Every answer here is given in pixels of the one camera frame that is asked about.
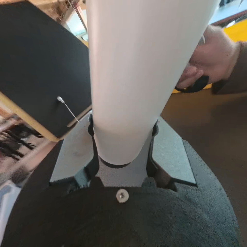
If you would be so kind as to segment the yellow plastic bin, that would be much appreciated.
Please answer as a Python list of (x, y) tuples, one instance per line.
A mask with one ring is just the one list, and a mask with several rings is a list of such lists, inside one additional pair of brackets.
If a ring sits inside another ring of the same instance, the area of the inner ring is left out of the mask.
[(246, 38), (247, 38), (246, 20), (236, 23), (233, 26), (227, 27), (222, 30), (233, 42), (246, 42)]

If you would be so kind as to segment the clear plastic storage bin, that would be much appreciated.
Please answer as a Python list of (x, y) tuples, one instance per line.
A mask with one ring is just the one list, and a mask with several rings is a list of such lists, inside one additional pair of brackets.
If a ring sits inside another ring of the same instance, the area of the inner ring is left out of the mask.
[(0, 223), (7, 223), (12, 208), (17, 200), (21, 189), (11, 180), (7, 180), (0, 187)]

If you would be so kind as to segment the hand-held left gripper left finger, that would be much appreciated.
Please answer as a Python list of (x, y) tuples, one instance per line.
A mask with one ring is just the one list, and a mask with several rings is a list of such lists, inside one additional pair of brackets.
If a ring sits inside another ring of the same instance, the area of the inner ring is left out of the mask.
[(99, 171), (92, 114), (88, 113), (63, 140), (50, 184), (74, 182), (88, 186)]

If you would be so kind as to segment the person's right hand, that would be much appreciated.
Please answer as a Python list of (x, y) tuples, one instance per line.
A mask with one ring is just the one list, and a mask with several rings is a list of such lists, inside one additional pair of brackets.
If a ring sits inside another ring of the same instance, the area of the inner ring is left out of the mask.
[(197, 46), (178, 83), (178, 89), (192, 86), (202, 76), (208, 76), (208, 84), (226, 80), (236, 64), (240, 43), (233, 42), (218, 26), (207, 26), (205, 43)]

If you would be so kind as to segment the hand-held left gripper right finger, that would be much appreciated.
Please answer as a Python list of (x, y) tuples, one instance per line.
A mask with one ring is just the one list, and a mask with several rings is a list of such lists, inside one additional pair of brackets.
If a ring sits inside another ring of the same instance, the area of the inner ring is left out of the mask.
[(153, 127), (147, 175), (158, 187), (197, 186), (183, 139), (161, 117)]

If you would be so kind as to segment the white plastic bottle black cap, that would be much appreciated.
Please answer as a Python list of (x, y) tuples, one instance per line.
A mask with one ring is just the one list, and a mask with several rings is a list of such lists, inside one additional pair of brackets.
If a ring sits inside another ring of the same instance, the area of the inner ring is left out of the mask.
[(140, 153), (220, 1), (86, 1), (99, 157)]

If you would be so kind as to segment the person's right forearm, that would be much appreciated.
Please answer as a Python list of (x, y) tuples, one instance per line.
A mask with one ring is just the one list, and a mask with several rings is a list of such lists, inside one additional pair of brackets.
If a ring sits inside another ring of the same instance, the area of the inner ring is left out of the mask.
[(230, 76), (212, 84), (212, 94), (236, 94), (247, 91), (247, 42), (240, 42), (239, 55)]

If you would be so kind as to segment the black wooden-framed book stand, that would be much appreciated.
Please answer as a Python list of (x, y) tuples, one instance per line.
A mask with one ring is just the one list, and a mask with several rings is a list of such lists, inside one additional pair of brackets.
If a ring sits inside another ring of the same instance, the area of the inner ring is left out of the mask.
[(1, 103), (57, 142), (91, 110), (88, 47), (28, 1), (0, 7)]

